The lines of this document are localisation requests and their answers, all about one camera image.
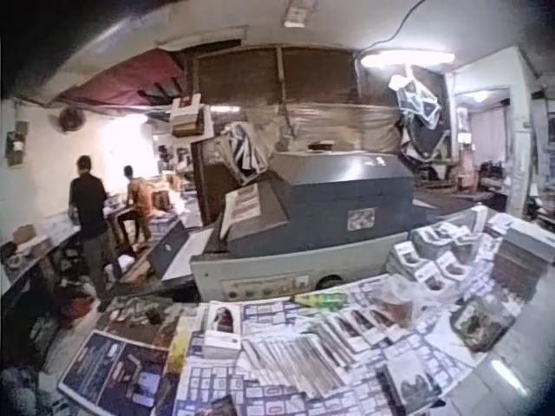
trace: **gray machine cover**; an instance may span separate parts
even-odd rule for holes
[[[232,257],[322,249],[425,224],[413,205],[415,179],[396,156],[275,153],[258,184],[261,214],[232,225]]]

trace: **machine control panel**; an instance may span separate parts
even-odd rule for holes
[[[308,272],[295,275],[251,277],[222,282],[225,299],[228,301],[248,301],[280,296],[292,296],[310,291]]]

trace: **poster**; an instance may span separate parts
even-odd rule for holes
[[[166,365],[166,348],[93,331],[58,388],[90,412],[148,416]]]

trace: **green bottle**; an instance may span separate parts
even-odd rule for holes
[[[344,293],[315,293],[308,295],[295,295],[291,301],[309,308],[339,310],[347,302]]]

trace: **printing machine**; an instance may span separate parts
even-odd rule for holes
[[[260,181],[226,196],[191,257],[199,293],[264,299],[383,273],[393,245],[437,220],[414,192],[413,174],[393,155],[275,153]]]

